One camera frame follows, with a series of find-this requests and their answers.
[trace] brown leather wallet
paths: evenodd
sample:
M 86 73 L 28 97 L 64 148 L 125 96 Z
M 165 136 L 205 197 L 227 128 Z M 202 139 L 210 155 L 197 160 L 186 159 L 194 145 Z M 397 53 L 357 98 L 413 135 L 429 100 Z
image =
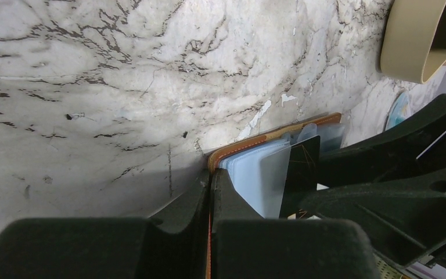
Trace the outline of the brown leather wallet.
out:
M 265 142 L 274 140 L 276 138 L 281 137 L 284 133 L 295 132 L 301 130 L 305 125 L 310 123 L 315 123 L 317 125 L 330 124 L 330 123 L 339 123 L 341 121 L 341 113 L 332 113 L 331 115 L 327 115 L 324 117 L 319 117 L 312 120 L 305 120 L 299 123 L 294 123 L 288 126 L 284 126 L 278 128 L 276 130 L 270 131 L 268 133 L 262 135 L 256 135 L 255 137 L 251 137 L 248 139 L 244 139 L 243 141 L 236 142 L 234 144 L 227 145 L 220 149 L 214 151 L 208 160 L 208 169 L 210 173 L 214 173 L 214 171 L 218 168 L 220 161 L 225 159 L 226 157 L 233 155 L 235 153 L 244 151 L 251 147 L 261 145 Z

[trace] screw hole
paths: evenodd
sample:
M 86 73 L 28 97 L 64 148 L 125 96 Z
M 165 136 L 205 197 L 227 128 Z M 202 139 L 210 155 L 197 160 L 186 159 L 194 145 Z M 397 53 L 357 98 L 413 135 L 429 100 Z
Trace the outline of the screw hole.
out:
M 446 192 L 446 181 L 440 180 L 440 181 L 434 182 L 430 185 L 430 189 L 432 191 L 445 193 Z
M 153 224 L 155 224 L 157 226 L 163 224 L 163 220 L 160 218 L 150 218 L 150 219 L 151 219 L 151 222 L 153 222 Z

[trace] orange stitching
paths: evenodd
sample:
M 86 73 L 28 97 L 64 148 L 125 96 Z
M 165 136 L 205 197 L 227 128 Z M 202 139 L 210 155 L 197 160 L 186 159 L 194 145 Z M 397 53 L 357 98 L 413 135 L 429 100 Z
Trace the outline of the orange stitching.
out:
M 329 120 L 331 120 L 331 119 L 335 119 L 335 118 L 339 118 L 339 117 L 342 117 L 342 115 L 334 115 L 334 116 L 325 118 L 325 119 L 323 119 L 322 121 L 319 121 L 319 122 L 314 122 L 314 121 L 312 120 L 312 121 L 309 121 L 308 123 L 303 123 L 303 124 L 304 124 L 304 126 L 305 126 L 305 125 L 308 125 L 308 124 L 311 124 L 311 123 L 315 123 L 315 124 L 319 125 L 319 124 L 321 124 L 321 123 L 324 123 L 324 122 L 326 122 L 326 121 L 329 121 Z M 265 142 L 266 140 L 272 140 L 272 139 L 274 139 L 274 138 L 276 138 L 276 137 L 277 137 L 277 136 L 269 137 L 269 138 L 266 138 L 266 139 L 263 140 L 263 141 L 258 141 L 258 142 L 255 142 L 255 143 L 253 143 L 253 144 L 246 145 L 246 146 L 244 146 L 244 147 L 241 147 L 241 148 L 238 148 L 238 149 L 234 149 L 234 150 L 232 150 L 232 151 L 229 151 L 229 152 L 227 152 L 227 153 L 225 153 L 225 154 L 223 154 L 223 155 L 220 155 L 220 156 L 217 157 L 216 159 L 214 159 L 214 158 L 213 158 L 212 160 L 210 159 L 210 161 L 209 161 L 209 165 L 210 165 L 211 167 L 214 167 L 214 163 L 215 163 L 215 161 L 217 161 L 217 160 L 223 158 L 223 157 L 226 156 L 226 155 L 233 154 L 233 153 L 235 153 L 235 152 L 238 152 L 238 151 L 240 151 L 240 150 L 242 150 L 242 149 L 246 149 L 246 148 L 248 148 L 248 147 L 254 146 L 254 145 L 256 145 L 256 144 L 261 144 L 261 143 Z

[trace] marble surface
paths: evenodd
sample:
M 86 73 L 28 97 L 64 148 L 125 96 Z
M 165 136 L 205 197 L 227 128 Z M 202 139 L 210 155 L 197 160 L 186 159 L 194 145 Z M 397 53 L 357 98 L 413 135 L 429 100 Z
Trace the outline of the marble surface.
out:
M 215 148 L 325 112 L 345 144 L 428 84 L 378 71 L 393 0 L 0 0 L 0 230 L 148 216 Z

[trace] white marble countertop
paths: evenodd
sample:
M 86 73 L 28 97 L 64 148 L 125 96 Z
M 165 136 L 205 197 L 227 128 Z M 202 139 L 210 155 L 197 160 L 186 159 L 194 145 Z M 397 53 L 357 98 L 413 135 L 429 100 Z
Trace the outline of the white marble countertop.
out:
M 204 154 L 343 112 L 382 131 L 393 0 L 0 0 L 0 230 L 27 216 L 149 215 Z

